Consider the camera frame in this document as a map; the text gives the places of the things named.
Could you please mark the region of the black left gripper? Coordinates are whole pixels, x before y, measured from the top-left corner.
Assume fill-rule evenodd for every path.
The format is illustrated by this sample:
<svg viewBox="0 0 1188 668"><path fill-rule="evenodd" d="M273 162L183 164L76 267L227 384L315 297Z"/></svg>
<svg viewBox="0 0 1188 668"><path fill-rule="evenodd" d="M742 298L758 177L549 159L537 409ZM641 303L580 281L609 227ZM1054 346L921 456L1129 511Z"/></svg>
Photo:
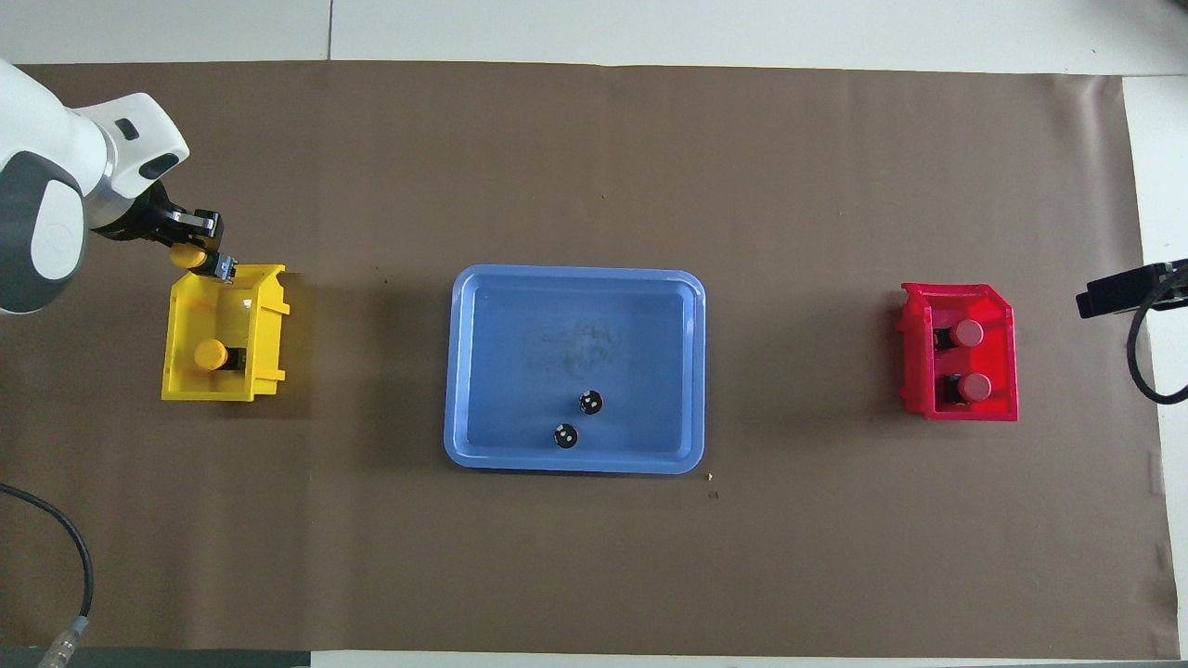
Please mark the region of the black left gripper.
<svg viewBox="0 0 1188 668"><path fill-rule="evenodd" d="M173 202L160 181L133 198L131 207L113 223L97 225L93 233L113 241L144 239L157 244L187 244L219 250L225 235L220 212L173 212Z"/></svg>

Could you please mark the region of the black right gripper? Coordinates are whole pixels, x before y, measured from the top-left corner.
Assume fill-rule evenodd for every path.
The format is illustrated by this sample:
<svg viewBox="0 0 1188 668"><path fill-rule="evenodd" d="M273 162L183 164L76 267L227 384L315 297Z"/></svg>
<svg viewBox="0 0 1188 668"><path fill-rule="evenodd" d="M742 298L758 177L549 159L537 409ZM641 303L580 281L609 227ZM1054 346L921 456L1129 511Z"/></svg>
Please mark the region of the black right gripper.
<svg viewBox="0 0 1188 668"><path fill-rule="evenodd" d="M1078 315L1091 320L1133 311L1170 275L1174 278L1171 308L1188 307L1188 261L1146 263L1088 282L1085 291L1078 294Z"/></svg>

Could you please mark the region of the yellow push button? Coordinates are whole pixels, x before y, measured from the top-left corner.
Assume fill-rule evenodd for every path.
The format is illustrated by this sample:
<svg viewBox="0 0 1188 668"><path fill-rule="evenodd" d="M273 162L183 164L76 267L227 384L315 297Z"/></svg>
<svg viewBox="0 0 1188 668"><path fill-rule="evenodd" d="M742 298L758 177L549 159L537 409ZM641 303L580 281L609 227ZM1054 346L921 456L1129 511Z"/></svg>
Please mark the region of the yellow push button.
<svg viewBox="0 0 1188 668"><path fill-rule="evenodd" d="M206 250L204 247L190 244L173 244L169 252L170 261L173 266L183 269L200 277L229 284L236 275L236 261L228 254L217 250Z"/></svg>
<svg viewBox="0 0 1188 668"><path fill-rule="evenodd" d="M247 352L244 347L228 346L219 339L200 340L192 352L192 360L198 368L208 372L244 372L247 365Z"/></svg>

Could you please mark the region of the red push button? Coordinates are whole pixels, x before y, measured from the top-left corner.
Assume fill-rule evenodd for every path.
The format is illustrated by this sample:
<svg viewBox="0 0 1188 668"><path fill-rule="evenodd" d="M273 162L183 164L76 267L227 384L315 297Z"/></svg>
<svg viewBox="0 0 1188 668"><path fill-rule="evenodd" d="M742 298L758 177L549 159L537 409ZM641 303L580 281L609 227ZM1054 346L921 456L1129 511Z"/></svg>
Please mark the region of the red push button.
<svg viewBox="0 0 1188 668"><path fill-rule="evenodd" d="M946 374L941 380L942 398L947 405L977 405L993 393L993 383L982 373Z"/></svg>
<svg viewBox="0 0 1188 668"><path fill-rule="evenodd" d="M946 328L933 330L933 346L935 351L949 351L956 348L977 348L984 342L986 330L980 322L972 319L962 319Z"/></svg>

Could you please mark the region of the yellow plastic bin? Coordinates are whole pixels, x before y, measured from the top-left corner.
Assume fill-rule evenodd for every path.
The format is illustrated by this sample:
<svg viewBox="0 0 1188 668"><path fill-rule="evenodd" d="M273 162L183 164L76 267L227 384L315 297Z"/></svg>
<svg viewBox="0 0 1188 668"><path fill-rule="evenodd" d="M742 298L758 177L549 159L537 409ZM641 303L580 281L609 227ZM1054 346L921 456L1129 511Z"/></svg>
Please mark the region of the yellow plastic bin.
<svg viewBox="0 0 1188 668"><path fill-rule="evenodd" d="M280 282L283 263L241 263L232 283L183 275L170 294L162 399L251 402L273 396L286 373L280 367L283 324L291 313ZM200 340L244 347L244 372L196 367Z"/></svg>

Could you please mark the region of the red plastic bin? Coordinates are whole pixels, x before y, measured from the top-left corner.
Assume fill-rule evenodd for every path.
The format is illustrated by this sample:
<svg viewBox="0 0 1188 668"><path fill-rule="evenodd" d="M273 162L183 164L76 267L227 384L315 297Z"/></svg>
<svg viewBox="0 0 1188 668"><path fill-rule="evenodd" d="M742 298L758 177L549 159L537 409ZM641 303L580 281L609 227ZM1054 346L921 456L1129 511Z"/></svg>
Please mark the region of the red plastic bin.
<svg viewBox="0 0 1188 668"><path fill-rule="evenodd" d="M903 344L904 379L899 396L908 412L929 421L1001 421L1019 418L1015 368L1015 309L988 284L905 282L897 330ZM935 351L933 330L962 319L980 322L986 338L977 348ZM993 393L977 405L947 405L946 374L982 373Z"/></svg>

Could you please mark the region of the brown paper mat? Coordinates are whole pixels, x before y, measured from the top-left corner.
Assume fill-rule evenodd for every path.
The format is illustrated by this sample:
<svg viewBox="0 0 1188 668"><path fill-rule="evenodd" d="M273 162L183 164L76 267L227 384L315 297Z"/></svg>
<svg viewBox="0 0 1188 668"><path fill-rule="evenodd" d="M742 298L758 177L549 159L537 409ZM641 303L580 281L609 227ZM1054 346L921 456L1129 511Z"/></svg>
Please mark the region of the brown paper mat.
<svg viewBox="0 0 1188 668"><path fill-rule="evenodd" d="M75 521L86 648L1168 658L1188 649L1157 410L1092 279L1142 265L1124 84L491 63L32 65L143 90L169 174L284 263L276 396L164 402L160 246L93 239L0 316L0 481ZM707 290L682 475L446 455L475 263ZM899 396L905 282L1015 309L1019 418Z"/></svg>

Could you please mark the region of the blue plastic tray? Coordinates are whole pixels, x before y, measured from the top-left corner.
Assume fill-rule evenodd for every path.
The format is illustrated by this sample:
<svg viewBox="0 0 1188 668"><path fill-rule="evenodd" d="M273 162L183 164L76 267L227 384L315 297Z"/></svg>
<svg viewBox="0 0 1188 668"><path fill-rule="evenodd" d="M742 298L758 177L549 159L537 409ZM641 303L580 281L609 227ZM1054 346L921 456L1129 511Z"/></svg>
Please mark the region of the blue plastic tray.
<svg viewBox="0 0 1188 668"><path fill-rule="evenodd" d="M704 456L704 389L695 275L478 263L454 283L443 447L462 467L684 474ZM580 411L586 390L598 415ZM570 449L552 442L562 423Z"/></svg>

